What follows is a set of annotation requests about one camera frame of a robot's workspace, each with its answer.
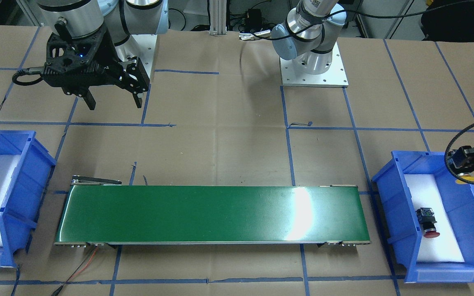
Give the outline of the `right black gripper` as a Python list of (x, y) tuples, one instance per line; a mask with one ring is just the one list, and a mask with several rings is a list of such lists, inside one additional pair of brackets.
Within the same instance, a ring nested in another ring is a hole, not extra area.
[(54, 27), (42, 70), (42, 79), (49, 86), (81, 95), (91, 111), (96, 107), (91, 86), (118, 86), (132, 93), (138, 109), (142, 107), (150, 78), (139, 57), (121, 61), (107, 26), (84, 37), (73, 36), (67, 24)]

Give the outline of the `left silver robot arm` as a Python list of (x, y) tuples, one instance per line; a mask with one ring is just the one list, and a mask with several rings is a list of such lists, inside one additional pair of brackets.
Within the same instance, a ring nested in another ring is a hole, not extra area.
[[(347, 13), (336, 0), (301, 0), (283, 23), (271, 29), (268, 39), (280, 57), (284, 85), (348, 85), (337, 49)], [(453, 144), (473, 127), (474, 123), (459, 131), (444, 152), (446, 169), (461, 183), (474, 184), (474, 146), (453, 149)]]

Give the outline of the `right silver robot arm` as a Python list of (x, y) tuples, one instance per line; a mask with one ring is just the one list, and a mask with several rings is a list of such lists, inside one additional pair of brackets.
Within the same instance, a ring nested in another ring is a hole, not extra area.
[(46, 60), (33, 71), (39, 81), (84, 99), (95, 109), (93, 86), (117, 86), (141, 108), (150, 86), (149, 50), (135, 36), (169, 28), (166, 0), (39, 0), (52, 34)]

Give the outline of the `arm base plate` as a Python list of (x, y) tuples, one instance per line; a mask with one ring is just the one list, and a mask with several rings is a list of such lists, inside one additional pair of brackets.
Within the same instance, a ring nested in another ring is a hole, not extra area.
[(123, 44), (116, 46), (118, 57), (122, 61), (137, 56), (141, 59), (145, 71), (150, 79), (153, 79), (154, 62), (158, 47), (157, 35), (131, 35)]
[(283, 86), (344, 88), (349, 85), (338, 44), (331, 52), (305, 53), (293, 60), (279, 59)]

